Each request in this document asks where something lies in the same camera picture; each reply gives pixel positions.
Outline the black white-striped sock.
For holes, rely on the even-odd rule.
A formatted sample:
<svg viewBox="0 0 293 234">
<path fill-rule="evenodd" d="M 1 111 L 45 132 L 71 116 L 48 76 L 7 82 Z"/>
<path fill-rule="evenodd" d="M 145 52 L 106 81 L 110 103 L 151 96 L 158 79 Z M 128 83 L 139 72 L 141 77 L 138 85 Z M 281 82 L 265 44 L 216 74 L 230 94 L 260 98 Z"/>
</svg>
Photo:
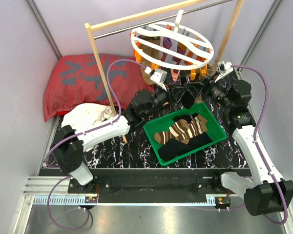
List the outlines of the black white-striped sock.
<svg viewBox="0 0 293 234">
<path fill-rule="evenodd" d="M 180 99 L 181 104 L 186 109 L 190 109 L 193 106 L 194 101 L 195 101 L 195 98 L 189 91 L 184 92 L 184 94 L 182 95 Z"/>
</svg>

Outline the white round clip hanger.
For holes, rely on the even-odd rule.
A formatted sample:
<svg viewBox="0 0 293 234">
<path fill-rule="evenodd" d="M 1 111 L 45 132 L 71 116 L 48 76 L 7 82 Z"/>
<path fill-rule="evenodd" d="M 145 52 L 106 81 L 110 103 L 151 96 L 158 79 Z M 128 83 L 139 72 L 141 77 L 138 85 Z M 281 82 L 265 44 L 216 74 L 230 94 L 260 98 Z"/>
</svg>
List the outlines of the white round clip hanger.
<svg viewBox="0 0 293 234">
<path fill-rule="evenodd" d="M 151 65 L 174 70 L 196 70 L 205 67 L 214 56 L 214 48 L 210 41 L 199 32 L 183 26 L 181 21 L 180 27 L 176 31 L 175 26 L 175 22 L 160 21 L 132 29 L 130 42 L 136 60 L 138 62 L 146 60 Z M 163 47 L 164 37 L 171 39 L 172 47 L 170 49 Z M 179 42 L 187 47 L 184 55 L 177 53 Z M 189 50 L 194 53 L 193 58 L 187 57 Z M 198 61 L 197 56 L 206 60 Z"/>
</svg>

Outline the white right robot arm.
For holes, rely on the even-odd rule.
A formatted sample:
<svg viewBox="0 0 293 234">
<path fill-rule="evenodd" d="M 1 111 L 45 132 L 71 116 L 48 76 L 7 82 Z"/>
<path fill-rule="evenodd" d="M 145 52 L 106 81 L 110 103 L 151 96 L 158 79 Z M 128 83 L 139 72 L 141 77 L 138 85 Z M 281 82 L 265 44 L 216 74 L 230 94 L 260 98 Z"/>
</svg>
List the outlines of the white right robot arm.
<svg viewBox="0 0 293 234">
<path fill-rule="evenodd" d="M 250 179 L 231 169 L 216 173 L 212 181 L 213 190 L 217 193 L 230 190 L 238 195 L 252 216 L 283 212 L 286 217 L 293 197 L 293 181 L 285 180 L 276 169 L 257 134 L 259 122 L 248 110 L 251 85 L 244 80 L 236 80 L 226 89 L 207 78 L 201 82 L 185 83 L 184 86 L 195 98 L 211 98 L 224 108 L 228 130 L 242 150 L 251 172 Z"/>
</svg>

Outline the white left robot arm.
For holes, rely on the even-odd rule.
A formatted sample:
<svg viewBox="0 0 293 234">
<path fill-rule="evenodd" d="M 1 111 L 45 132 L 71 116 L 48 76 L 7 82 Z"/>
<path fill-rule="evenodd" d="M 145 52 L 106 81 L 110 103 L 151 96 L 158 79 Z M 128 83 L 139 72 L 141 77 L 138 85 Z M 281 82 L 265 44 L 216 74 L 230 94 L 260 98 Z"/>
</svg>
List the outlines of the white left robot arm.
<svg viewBox="0 0 293 234">
<path fill-rule="evenodd" d="M 125 110 L 96 127 L 77 133 L 70 125 L 64 126 L 54 138 L 47 156 L 53 156 L 60 171 L 76 179 L 83 192 L 90 193 L 95 189 L 96 181 L 88 166 L 83 163 L 83 153 L 110 138 L 142 128 L 149 116 L 166 102 L 178 103 L 186 90 L 185 86 L 179 84 L 165 85 L 155 93 L 146 89 L 139 90 Z"/>
</svg>

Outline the orange hanging sock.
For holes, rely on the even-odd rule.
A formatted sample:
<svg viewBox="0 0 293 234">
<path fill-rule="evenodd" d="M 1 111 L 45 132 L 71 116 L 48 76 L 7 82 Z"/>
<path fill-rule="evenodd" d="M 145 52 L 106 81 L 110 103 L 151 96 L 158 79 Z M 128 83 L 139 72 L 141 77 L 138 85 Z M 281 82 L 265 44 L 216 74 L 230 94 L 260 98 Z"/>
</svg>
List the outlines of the orange hanging sock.
<svg viewBox="0 0 293 234">
<path fill-rule="evenodd" d="M 179 42 L 177 44 L 177 53 L 184 55 L 186 53 L 186 51 L 187 51 L 187 47 Z M 191 50 L 189 50 L 187 53 L 187 57 L 193 58 L 193 55 L 194 55 L 194 53 Z M 197 56 L 196 59 L 201 62 L 204 62 L 206 60 L 205 58 L 200 57 L 200 56 Z"/>
</svg>

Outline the purple hanging sock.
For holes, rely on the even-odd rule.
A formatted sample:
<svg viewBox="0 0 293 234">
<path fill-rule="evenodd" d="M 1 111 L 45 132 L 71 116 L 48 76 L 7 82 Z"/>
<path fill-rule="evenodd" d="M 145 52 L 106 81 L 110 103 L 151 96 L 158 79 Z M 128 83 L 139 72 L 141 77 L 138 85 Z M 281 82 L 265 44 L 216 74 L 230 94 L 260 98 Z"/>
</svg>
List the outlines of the purple hanging sock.
<svg viewBox="0 0 293 234">
<path fill-rule="evenodd" d="M 163 38 L 163 47 L 166 49 L 170 49 L 172 47 L 172 41 L 170 38 Z"/>
</svg>

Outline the green plastic tray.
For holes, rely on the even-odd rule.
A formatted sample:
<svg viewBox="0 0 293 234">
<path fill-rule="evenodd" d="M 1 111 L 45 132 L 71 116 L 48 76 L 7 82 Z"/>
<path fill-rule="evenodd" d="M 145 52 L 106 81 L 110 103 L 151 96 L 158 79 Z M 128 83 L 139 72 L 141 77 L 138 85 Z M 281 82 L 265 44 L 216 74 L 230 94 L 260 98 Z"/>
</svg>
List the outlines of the green plastic tray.
<svg viewBox="0 0 293 234">
<path fill-rule="evenodd" d="M 162 166 L 167 166 L 227 138 L 205 103 L 154 119 L 144 131 Z"/>
</svg>

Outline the metal hanging rod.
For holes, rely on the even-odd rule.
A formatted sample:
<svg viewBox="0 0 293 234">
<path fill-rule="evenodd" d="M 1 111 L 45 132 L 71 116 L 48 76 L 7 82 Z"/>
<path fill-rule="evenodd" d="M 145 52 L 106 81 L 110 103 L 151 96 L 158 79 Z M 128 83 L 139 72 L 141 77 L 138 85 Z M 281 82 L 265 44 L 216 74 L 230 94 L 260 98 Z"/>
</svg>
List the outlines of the metal hanging rod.
<svg viewBox="0 0 293 234">
<path fill-rule="evenodd" d="M 230 2 L 230 1 L 232 1 L 232 0 L 218 1 L 218 2 L 215 2 L 215 3 L 209 4 L 209 5 L 205 5 L 205 6 L 202 6 L 202 7 L 194 8 L 194 9 L 191 9 L 191 10 L 188 10 L 188 11 L 184 11 L 183 14 L 184 15 L 185 14 L 190 14 L 190 13 L 193 13 L 193 12 L 197 12 L 197 11 L 200 11 L 200 10 L 204 10 L 204 9 L 207 9 L 207 8 L 218 6 L 218 5 Z M 115 31 L 112 31 L 112 32 L 105 33 L 105 34 L 101 34 L 101 35 L 95 36 L 93 39 L 101 39 L 101 38 L 109 37 L 109 36 L 112 36 L 112 35 L 116 35 L 116 34 L 119 34 L 119 33 L 122 33 L 122 32 L 132 30 L 132 29 L 137 28 L 137 27 L 147 26 L 147 25 L 152 24 L 152 23 L 164 21 L 164 20 L 167 20 L 167 19 L 175 18 L 175 17 L 177 17 L 177 14 L 166 16 L 166 17 L 163 17 L 163 18 L 155 19 L 155 20 L 151 20 L 151 21 L 147 21 L 147 22 L 144 22 L 144 23 L 136 24 L 136 25 L 132 25 L 130 27 L 122 28 L 122 29 L 119 29 L 119 30 L 115 30 Z"/>
</svg>

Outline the white crumpled cloth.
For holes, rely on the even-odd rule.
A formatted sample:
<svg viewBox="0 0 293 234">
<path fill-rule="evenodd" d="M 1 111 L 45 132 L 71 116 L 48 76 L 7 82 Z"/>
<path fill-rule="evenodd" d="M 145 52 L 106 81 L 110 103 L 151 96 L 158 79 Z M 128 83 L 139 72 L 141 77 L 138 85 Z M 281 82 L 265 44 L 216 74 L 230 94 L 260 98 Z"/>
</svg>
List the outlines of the white crumpled cloth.
<svg viewBox="0 0 293 234">
<path fill-rule="evenodd" d="M 110 106 L 94 103 L 84 103 L 77 105 L 72 111 L 65 114 L 60 130 L 69 125 L 74 130 L 74 134 L 91 130 L 97 126 L 102 126 L 105 121 L 114 118 Z"/>
</svg>

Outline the red patterned pillow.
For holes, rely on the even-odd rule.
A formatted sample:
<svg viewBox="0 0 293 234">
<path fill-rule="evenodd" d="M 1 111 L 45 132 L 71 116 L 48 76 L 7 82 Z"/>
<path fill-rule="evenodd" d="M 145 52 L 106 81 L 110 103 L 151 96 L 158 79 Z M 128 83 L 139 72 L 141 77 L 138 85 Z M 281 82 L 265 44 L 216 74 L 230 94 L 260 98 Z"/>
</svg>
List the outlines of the red patterned pillow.
<svg viewBox="0 0 293 234">
<path fill-rule="evenodd" d="M 143 79 L 143 68 L 133 57 L 100 54 L 105 76 L 116 94 L 115 105 L 126 109 L 135 93 L 142 89 L 154 92 Z M 109 105 L 106 91 L 93 54 L 62 57 L 54 67 L 44 93 L 44 120 L 64 115 L 83 103 Z"/>
</svg>

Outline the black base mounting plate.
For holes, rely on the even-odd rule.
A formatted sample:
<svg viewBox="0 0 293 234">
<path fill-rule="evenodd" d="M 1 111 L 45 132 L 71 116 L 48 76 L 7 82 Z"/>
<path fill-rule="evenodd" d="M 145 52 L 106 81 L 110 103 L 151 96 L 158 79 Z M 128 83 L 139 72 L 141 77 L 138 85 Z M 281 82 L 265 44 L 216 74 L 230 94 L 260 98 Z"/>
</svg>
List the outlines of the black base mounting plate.
<svg viewBox="0 0 293 234">
<path fill-rule="evenodd" d="M 75 179 L 69 182 L 70 194 L 99 193 L 99 204 L 194 205 L 214 203 L 219 192 L 212 189 L 216 173 L 230 168 L 197 169 L 92 169 L 92 182 L 81 186 Z"/>
</svg>

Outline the wooden drying rack frame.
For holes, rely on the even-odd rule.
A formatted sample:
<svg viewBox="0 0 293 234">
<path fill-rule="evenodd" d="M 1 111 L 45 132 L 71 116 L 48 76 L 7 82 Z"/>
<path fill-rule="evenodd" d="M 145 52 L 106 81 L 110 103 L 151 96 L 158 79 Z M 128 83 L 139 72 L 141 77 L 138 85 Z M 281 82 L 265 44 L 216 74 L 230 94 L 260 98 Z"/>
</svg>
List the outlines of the wooden drying rack frame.
<svg viewBox="0 0 293 234">
<path fill-rule="evenodd" d="M 103 87 L 104 87 L 104 89 L 106 91 L 107 98 L 108 98 L 108 101 L 109 101 L 109 105 L 111 107 L 111 110 L 112 110 L 114 116 L 116 116 L 116 114 L 117 114 L 116 110 L 115 110 L 115 107 L 114 107 L 113 99 L 112 99 L 113 97 L 115 97 L 115 95 L 111 94 L 112 89 L 109 87 L 109 84 L 108 84 L 109 80 L 107 80 L 106 77 L 105 77 L 105 73 L 104 73 L 103 66 L 102 66 L 102 63 L 101 63 L 101 60 L 100 60 L 99 52 L 98 52 L 98 49 L 97 49 L 97 46 L 96 46 L 96 43 L 95 43 L 95 39 L 93 39 L 94 38 L 94 33 L 96 31 L 106 29 L 106 28 L 109 28 L 109 27 L 112 27 L 112 26 L 117 26 L 117 25 L 120 25 L 120 24 L 124 24 L 126 22 L 145 19 L 147 17 L 155 16 L 155 15 L 165 13 L 165 12 L 169 12 L 169 11 L 173 11 L 173 10 L 176 10 L 176 9 L 180 10 L 183 7 L 191 6 L 191 5 L 195 5 L 195 4 L 199 4 L 199 3 L 202 3 L 202 1 L 201 0 L 186 0 L 186 1 L 178 2 L 178 3 L 174 3 L 174 4 L 169 4 L 169 5 L 166 5 L 166 6 L 161 6 L 161 7 L 151 9 L 151 10 L 147 10 L 147 11 L 144 11 L 144 12 L 136 13 L 136 14 L 129 15 L 129 16 L 126 16 L 126 17 L 121 17 L 119 19 L 109 20 L 109 21 L 99 23 L 99 24 L 95 24 L 95 25 L 90 25 L 89 23 L 85 24 L 85 28 L 87 30 L 87 34 L 88 34 L 88 37 L 89 37 L 89 40 L 90 40 L 90 43 L 91 43 L 91 47 L 92 47 L 92 50 L 93 50 L 95 61 L 97 63 L 97 66 L 98 66 L 98 69 L 99 69 L 99 72 L 100 72 L 100 76 L 101 76 L 101 79 L 102 79 L 102 82 L 103 82 Z M 227 43 L 229 41 L 229 38 L 230 38 L 230 35 L 232 33 L 233 27 L 234 27 L 234 25 L 235 25 L 235 23 L 237 21 L 237 18 L 238 18 L 239 14 L 240 14 L 241 9 L 242 9 L 243 3 L 244 3 L 243 0 L 238 0 L 236 2 L 236 5 L 235 5 L 233 13 L 232 13 L 232 16 L 231 16 L 231 18 L 229 20 L 225 35 L 224 35 L 224 37 L 222 39 L 221 45 L 220 45 L 220 47 L 218 49 L 218 52 L 217 52 L 217 56 L 216 56 L 216 58 L 214 60 L 213 66 L 212 66 L 213 72 L 216 71 L 217 63 L 220 62 L 220 59 L 222 58 L 222 55 L 224 53 L 224 50 L 226 48 L 226 45 L 227 45 Z M 179 12 L 179 13 L 177 13 L 177 17 L 175 17 L 176 18 L 176 20 L 175 20 L 176 26 L 174 27 L 175 31 L 178 30 L 178 28 L 180 27 L 179 23 L 181 21 L 182 15 L 183 15 L 183 13 Z"/>
</svg>

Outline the aluminium rail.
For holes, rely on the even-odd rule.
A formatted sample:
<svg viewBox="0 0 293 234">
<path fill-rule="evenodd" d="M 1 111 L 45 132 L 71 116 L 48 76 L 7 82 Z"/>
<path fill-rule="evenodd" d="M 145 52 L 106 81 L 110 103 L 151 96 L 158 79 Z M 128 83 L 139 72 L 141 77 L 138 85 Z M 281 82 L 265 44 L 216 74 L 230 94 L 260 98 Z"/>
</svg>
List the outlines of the aluminium rail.
<svg viewBox="0 0 293 234">
<path fill-rule="evenodd" d="M 30 176 L 27 179 L 23 195 L 34 197 L 34 204 L 46 205 L 95 205 L 98 203 L 98 195 L 70 194 L 72 182 L 63 176 Z"/>
</svg>

